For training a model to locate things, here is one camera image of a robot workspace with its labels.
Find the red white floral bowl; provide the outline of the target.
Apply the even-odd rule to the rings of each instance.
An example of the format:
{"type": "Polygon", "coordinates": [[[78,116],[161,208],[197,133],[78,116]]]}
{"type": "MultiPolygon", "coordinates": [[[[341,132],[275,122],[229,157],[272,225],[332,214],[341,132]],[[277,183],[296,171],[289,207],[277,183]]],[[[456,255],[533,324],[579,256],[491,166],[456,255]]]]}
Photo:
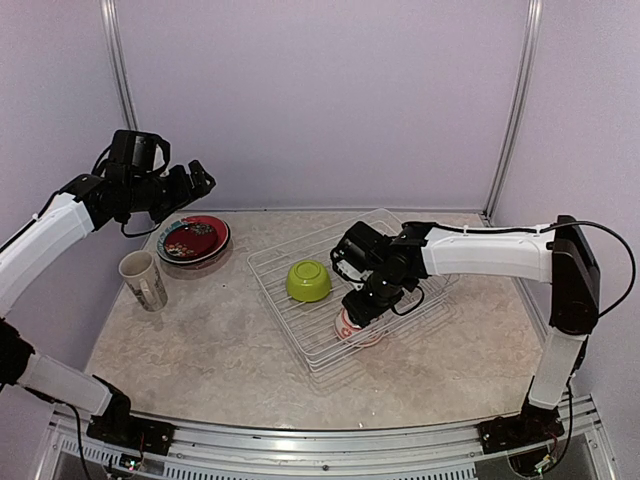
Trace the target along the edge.
{"type": "Polygon", "coordinates": [[[367,348],[378,344],[387,334],[386,329],[360,327],[351,322],[347,310],[342,307],[334,319],[334,331],[340,341],[356,348],[367,348]]]}

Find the small black plate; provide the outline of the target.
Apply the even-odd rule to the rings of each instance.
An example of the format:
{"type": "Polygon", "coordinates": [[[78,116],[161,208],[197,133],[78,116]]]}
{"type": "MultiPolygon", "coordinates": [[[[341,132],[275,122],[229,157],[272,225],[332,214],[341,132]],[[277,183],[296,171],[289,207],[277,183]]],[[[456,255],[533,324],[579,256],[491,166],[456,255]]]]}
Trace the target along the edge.
{"type": "Polygon", "coordinates": [[[170,258],[187,260],[217,249],[231,234],[229,226],[210,215],[184,217],[159,237],[170,258]]]}

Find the white red teal plate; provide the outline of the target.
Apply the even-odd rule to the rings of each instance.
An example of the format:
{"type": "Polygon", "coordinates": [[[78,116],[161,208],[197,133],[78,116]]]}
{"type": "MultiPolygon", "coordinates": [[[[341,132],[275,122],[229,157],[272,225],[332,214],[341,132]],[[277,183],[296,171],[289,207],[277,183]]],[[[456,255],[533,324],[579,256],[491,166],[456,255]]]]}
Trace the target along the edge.
{"type": "Polygon", "coordinates": [[[226,241],[221,243],[219,245],[219,247],[217,249],[214,249],[213,251],[206,253],[206,254],[202,254],[200,256],[197,256],[195,258],[192,259],[187,259],[187,260],[179,260],[179,259],[174,259],[174,258],[170,258],[169,255],[164,251],[164,246],[161,244],[160,241],[157,242],[157,247],[159,247],[158,250],[156,250],[156,253],[158,255],[158,257],[169,263],[169,264],[173,264],[173,265],[192,265],[192,264],[197,264],[197,263],[201,263],[201,262],[206,262],[209,261],[210,259],[213,259],[214,257],[222,254],[223,252],[225,252],[229,246],[229,244],[231,243],[231,239],[232,237],[229,236],[226,238],[226,241]]]}

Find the lime green bowl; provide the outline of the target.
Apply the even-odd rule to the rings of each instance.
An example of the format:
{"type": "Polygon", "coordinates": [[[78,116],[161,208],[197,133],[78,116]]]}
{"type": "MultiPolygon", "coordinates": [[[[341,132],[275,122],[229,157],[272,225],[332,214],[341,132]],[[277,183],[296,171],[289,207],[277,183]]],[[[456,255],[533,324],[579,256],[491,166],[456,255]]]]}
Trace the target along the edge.
{"type": "Polygon", "coordinates": [[[302,260],[288,271],[286,291],[299,302],[313,303],[326,298],[332,288],[326,267],[315,260],[302,260]]]}

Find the tall patterned mug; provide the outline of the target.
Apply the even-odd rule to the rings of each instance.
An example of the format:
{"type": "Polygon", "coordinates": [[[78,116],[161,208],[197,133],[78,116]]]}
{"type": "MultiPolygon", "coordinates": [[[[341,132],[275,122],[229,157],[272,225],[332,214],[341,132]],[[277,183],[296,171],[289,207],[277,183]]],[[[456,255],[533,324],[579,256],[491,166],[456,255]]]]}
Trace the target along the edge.
{"type": "Polygon", "coordinates": [[[151,253],[129,253],[120,261],[118,272],[145,311],[157,312],[166,306],[168,295],[151,253]]]}

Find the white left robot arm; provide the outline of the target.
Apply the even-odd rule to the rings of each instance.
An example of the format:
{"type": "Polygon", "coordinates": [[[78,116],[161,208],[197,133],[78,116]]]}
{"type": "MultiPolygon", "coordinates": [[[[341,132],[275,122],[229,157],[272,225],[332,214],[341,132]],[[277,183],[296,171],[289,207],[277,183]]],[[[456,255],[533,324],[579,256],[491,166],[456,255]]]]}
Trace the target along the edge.
{"type": "MultiPolygon", "coordinates": [[[[214,186],[214,178],[196,160],[166,175],[114,180],[83,174],[73,179],[2,247],[1,314],[7,316],[33,282],[52,279],[48,267],[70,265],[73,246],[110,221],[146,212],[163,222],[214,186]]],[[[118,444],[133,443],[140,434],[135,416],[110,406],[118,394],[114,387],[40,353],[7,322],[1,324],[1,382],[101,416],[102,430],[118,444]]]]}

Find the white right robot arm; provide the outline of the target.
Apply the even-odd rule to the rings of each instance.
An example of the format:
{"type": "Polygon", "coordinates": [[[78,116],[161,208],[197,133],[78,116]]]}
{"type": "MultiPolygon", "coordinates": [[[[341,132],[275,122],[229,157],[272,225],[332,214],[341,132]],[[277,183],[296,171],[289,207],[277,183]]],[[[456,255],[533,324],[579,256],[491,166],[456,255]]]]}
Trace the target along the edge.
{"type": "Polygon", "coordinates": [[[549,330],[526,396],[529,407],[515,416],[511,433],[531,444],[549,429],[548,411],[559,405],[599,317],[600,269],[573,217],[506,228],[408,221],[395,235],[357,221],[330,259],[335,273],[352,286],[342,305],[361,328],[388,312],[412,313],[399,310],[399,303],[406,294],[421,292],[430,278],[501,277],[547,286],[549,330]]]}

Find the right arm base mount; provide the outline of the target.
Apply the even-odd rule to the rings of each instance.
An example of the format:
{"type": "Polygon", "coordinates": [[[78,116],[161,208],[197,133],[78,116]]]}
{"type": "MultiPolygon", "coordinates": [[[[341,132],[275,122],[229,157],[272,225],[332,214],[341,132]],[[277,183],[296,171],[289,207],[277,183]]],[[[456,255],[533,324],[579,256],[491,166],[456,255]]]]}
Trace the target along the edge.
{"type": "Polygon", "coordinates": [[[476,426],[484,454],[493,454],[558,439],[565,434],[558,407],[532,406],[525,400],[520,412],[498,416],[476,426]]]}

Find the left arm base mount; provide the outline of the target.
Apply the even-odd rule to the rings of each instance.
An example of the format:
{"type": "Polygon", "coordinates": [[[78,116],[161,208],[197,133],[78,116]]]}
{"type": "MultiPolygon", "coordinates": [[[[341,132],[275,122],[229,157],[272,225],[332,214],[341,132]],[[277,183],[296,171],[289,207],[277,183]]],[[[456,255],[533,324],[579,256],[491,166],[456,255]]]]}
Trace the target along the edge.
{"type": "Polygon", "coordinates": [[[87,436],[139,453],[167,456],[176,427],[171,423],[131,414],[131,400],[121,390],[94,375],[112,394],[104,413],[92,415],[87,436]]]}

